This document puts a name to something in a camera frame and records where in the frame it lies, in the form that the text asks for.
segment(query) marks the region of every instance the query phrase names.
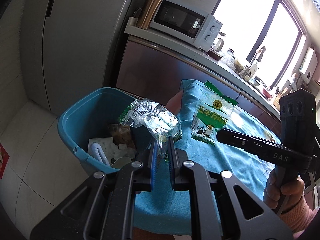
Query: red paper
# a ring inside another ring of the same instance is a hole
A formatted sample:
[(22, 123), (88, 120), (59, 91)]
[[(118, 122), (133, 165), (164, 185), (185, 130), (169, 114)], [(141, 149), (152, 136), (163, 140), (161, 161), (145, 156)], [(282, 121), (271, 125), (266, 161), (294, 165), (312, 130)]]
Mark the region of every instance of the red paper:
[(3, 146), (0, 143), (0, 147), (1, 147), (1, 155), (2, 155), (2, 159), (3, 159), (3, 163), (0, 164), (0, 179), (2, 179), (3, 173), (4, 173), (4, 168), (7, 165), (7, 162), (9, 160), (9, 155), (8, 153), (5, 151), (5, 149), (3, 148)]

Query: window frame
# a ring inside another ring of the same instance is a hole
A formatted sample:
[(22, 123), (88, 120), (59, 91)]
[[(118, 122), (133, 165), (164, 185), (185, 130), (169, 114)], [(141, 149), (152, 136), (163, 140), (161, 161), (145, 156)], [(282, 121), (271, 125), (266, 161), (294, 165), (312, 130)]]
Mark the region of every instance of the window frame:
[[(220, 2), (221, 2), (221, 0), (218, 0), (217, 4), (215, 5), (214, 9), (212, 10), (212, 13), (211, 13), (212, 15), (217, 10)], [(266, 23), (265, 23), (263, 29), (261, 30), (261, 33), (260, 33), (259, 37), (257, 38), (257, 41), (255, 42), (254, 46), (252, 47), (252, 50), (250, 51), (249, 55), (247, 56), (247, 61), (251, 62), (253, 60), (253, 57), (254, 57), (257, 49), (262, 44), (265, 36), (267, 35), (267, 33), (269, 31), (269, 28), (270, 28), (271, 23), (272, 23), (275, 15), (276, 15), (276, 11), (277, 11), (278, 6), (279, 6), (280, 3), (283, 5), (285, 10), (287, 11), (287, 13), (290, 15), (291, 19), (295, 23), (295, 25), (296, 25), (296, 27), (298, 29), (298, 35), (297, 35), (296, 41), (295, 41), (295, 43), (294, 43), (294, 45), (292, 47), (292, 50), (291, 50), (286, 62), (284, 63), (284, 66), (281, 68), (278, 76), (276, 77), (276, 79), (271, 84), (271, 86), (270, 86), (271, 89), (273, 89), (280, 82), (281, 78), (283, 77), (285, 71), (287, 70), (287, 68), (289, 67), (289, 65), (290, 65), (290, 63), (292, 61), (294, 54), (297, 51), (297, 48), (298, 48), (298, 45), (299, 45), (299, 42), (300, 42), (302, 36), (306, 34), (305, 26), (302, 25), (302, 24), (299, 24), (299, 23), (301, 23), (301, 21), (297, 20), (295, 18), (294, 14), (292, 13), (293, 10), (289, 9), (289, 8), (292, 8), (292, 6), (287, 5), (286, 3), (284, 3), (284, 0), (275, 0), (274, 3), (273, 3), (273, 6), (271, 8), (270, 14), (269, 14), (269, 16), (268, 16), (268, 18), (266, 20)]]

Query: kettle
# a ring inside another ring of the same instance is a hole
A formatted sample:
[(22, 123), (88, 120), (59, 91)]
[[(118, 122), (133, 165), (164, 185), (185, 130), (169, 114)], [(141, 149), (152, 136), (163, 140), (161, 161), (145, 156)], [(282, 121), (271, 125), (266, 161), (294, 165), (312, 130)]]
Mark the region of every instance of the kettle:
[(218, 36), (216, 37), (216, 39), (214, 40), (213, 44), (213, 50), (215, 50), (216, 52), (219, 52), (222, 50), (222, 47), (224, 45), (224, 40), (220, 37), (225, 37), (226, 35), (224, 33), (219, 33)]

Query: blue trash bin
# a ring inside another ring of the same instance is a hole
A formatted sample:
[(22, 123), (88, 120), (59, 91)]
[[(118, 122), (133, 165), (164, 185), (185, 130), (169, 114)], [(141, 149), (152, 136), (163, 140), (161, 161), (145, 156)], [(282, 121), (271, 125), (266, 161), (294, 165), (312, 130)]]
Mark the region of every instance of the blue trash bin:
[[(58, 133), (61, 140), (88, 175), (95, 171), (118, 171), (90, 156), (88, 142), (90, 138), (111, 137), (107, 124), (118, 123), (118, 117), (134, 99), (115, 88), (100, 88), (76, 102), (60, 117)], [(131, 131), (137, 151), (145, 150), (152, 138), (147, 128), (131, 128)]]

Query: finger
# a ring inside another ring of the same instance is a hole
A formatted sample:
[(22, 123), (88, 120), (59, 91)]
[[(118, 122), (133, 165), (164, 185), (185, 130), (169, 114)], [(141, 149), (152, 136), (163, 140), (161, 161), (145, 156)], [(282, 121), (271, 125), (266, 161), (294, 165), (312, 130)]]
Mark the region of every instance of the finger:
[(272, 185), (276, 182), (276, 169), (273, 169), (270, 173), (269, 173), (269, 184)]
[(281, 192), (283, 195), (298, 195), (302, 194), (304, 189), (304, 182), (302, 179), (297, 179), (296, 181), (288, 182), (281, 187)]
[(266, 191), (267, 191), (267, 195), (275, 200), (278, 201), (280, 198), (280, 190), (276, 187), (276, 185), (268, 185), (267, 182), (267, 186), (266, 186)]
[(263, 202), (271, 209), (275, 209), (278, 206), (278, 202), (271, 199), (268, 195), (263, 196)]

